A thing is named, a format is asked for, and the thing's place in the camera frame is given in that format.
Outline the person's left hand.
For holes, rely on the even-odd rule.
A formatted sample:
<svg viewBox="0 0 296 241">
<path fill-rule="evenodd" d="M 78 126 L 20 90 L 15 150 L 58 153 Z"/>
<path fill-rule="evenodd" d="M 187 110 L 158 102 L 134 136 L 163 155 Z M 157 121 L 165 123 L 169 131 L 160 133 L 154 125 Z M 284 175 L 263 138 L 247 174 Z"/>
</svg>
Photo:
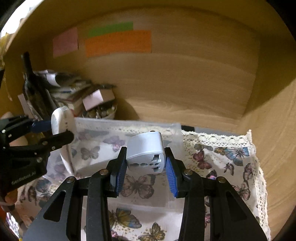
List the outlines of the person's left hand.
<svg viewBox="0 0 296 241">
<path fill-rule="evenodd" d="M 13 206 L 17 200 L 18 200 L 17 189 L 10 191 L 7 194 L 1 191 L 1 206 Z"/>
</svg>

